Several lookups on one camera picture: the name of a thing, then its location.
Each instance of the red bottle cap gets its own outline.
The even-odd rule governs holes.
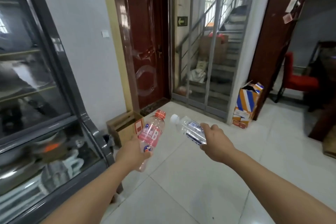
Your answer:
[[[166,112],[158,109],[155,113],[155,116],[160,118],[160,119],[164,119],[164,118],[166,118]]]

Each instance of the white bottle cap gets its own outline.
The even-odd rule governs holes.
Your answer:
[[[170,123],[173,123],[173,124],[178,124],[180,121],[180,117],[176,114],[173,114],[171,117],[170,117]]]

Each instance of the person's left hand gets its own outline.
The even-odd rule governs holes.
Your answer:
[[[141,166],[141,164],[152,156],[152,152],[141,152],[140,140],[137,135],[133,135],[130,141],[127,141],[124,146],[118,151],[115,162],[123,163],[130,171],[133,171]]]

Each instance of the pink labeled bottle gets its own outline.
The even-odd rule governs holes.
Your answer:
[[[141,151],[153,151],[158,144],[159,138],[162,135],[163,129],[165,128],[166,113],[162,110],[157,110],[155,115],[150,116],[146,120],[146,124],[142,129],[141,133],[138,135],[141,141]],[[141,167],[138,169],[139,172],[143,172],[146,169],[148,159],[142,163]]]

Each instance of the hand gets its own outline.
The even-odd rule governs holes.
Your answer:
[[[201,145],[201,149],[213,161],[227,164],[229,154],[237,151],[233,143],[217,125],[210,128],[208,124],[201,123],[201,127],[207,140],[207,144]]]
[[[132,136],[130,141],[127,141],[117,153],[115,162],[123,163],[130,171],[133,171],[141,166],[141,164],[152,156],[153,152],[141,152],[140,140],[136,135]]]

